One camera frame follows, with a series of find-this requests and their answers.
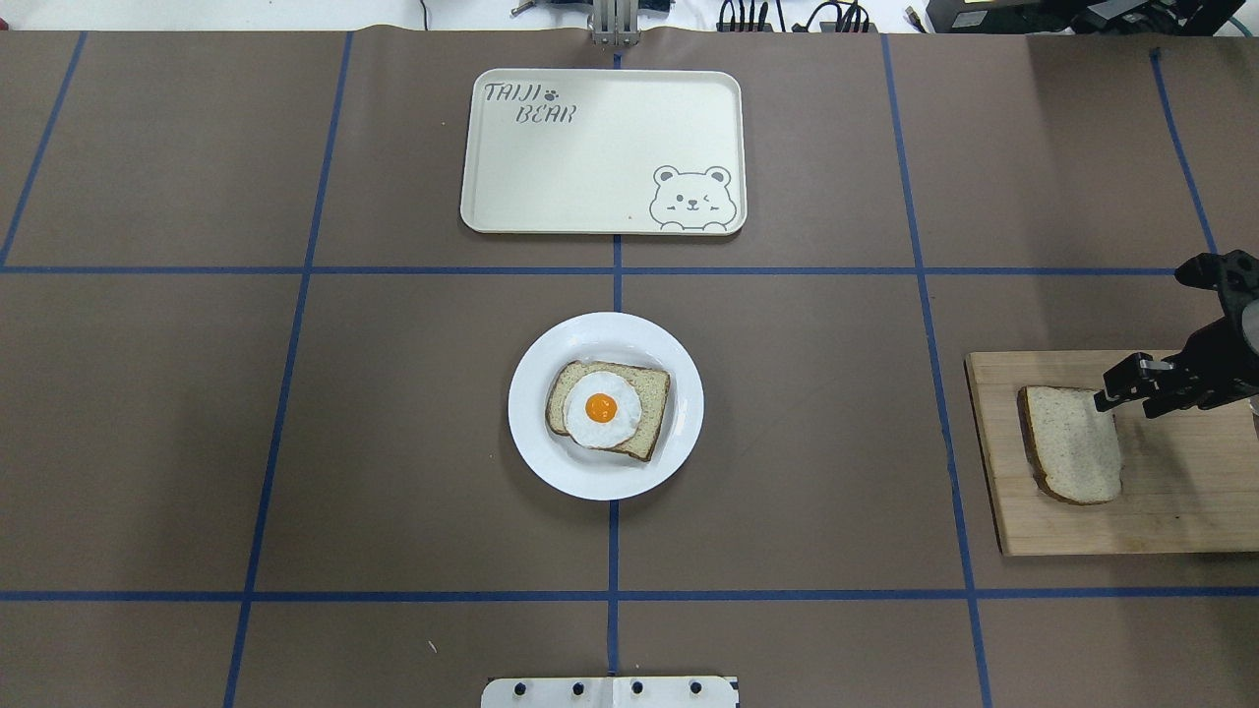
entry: egg yolk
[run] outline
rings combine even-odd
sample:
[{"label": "egg yolk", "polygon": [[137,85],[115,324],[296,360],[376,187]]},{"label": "egg yolk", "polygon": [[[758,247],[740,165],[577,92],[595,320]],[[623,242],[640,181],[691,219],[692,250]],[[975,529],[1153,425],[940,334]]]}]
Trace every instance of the egg yolk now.
[{"label": "egg yolk", "polygon": [[585,399],[585,414],[597,423],[606,423],[616,417],[617,402],[607,393],[596,393]]}]

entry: bread slice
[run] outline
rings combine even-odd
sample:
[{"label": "bread slice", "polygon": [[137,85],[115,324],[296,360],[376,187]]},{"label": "bread slice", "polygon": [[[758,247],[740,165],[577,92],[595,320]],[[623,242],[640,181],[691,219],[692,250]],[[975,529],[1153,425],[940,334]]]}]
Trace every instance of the bread slice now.
[{"label": "bread slice", "polygon": [[1105,504],[1122,489],[1114,414],[1098,412],[1094,393],[1050,385],[1019,391],[1024,443],[1036,484],[1068,504]]},{"label": "bread slice", "polygon": [[665,402],[669,401],[670,385],[669,372],[611,362],[569,362],[559,370],[555,383],[551,384],[550,396],[546,397],[546,427],[555,435],[568,435],[568,428],[564,426],[564,401],[577,382],[593,372],[617,374],[630,382],[630,385],[638,393],[638,401],[642,403],[638,431],[630,440],[616,447],[609,447],[608,451],[622,452],[635,460],[647,462],[651,460],[651,454],[656,451],[660,428],[665,422]]}]

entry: bear ear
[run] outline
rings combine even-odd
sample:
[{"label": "bear ear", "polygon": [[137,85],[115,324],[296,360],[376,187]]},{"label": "bear ear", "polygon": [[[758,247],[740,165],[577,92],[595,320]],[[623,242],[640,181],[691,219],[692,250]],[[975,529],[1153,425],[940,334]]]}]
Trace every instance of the bear ear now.
[{"label": "bear ear", "polygon": [[730,170],[725,168],[709,168],[708,171],[704,174],[718,180],[721,184],[730,184]]}]

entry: cartoon bear face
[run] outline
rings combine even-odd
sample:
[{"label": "cartoon bear face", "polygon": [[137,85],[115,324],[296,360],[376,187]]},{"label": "cartoon bear face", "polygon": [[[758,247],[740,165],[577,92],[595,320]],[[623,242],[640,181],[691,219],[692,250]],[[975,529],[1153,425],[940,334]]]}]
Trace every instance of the cartoon bear face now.
[{"label": "cartoon bear face", "polygon": [[665,165],[656,170],[656,199],[651,218],[661,231],[723,231],[739,209],[730,199],[730,171],[709,168],[703,173],[681,173]]}]

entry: white rectangular tray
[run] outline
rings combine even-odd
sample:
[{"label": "white rectangular tray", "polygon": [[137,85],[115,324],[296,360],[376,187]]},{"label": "white rectangular tray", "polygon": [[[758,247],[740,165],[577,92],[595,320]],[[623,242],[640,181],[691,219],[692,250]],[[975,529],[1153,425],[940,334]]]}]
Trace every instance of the white rectangular tray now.
[{"label": "white rectangular tray", "polygon": [[490,69],[472,87],[460,213],[476,231],[731,234],[747,191],[729,74]]}]

